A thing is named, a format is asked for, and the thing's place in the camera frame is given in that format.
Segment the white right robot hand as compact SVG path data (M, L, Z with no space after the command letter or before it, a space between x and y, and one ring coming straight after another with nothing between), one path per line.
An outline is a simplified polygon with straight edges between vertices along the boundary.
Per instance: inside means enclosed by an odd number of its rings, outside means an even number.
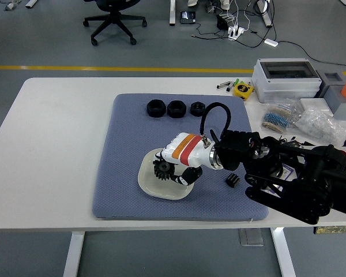
M172 180L189 186L202 175L202 166L219 169L214 142L204 135L180 133L155 155L154 174L161 180Z

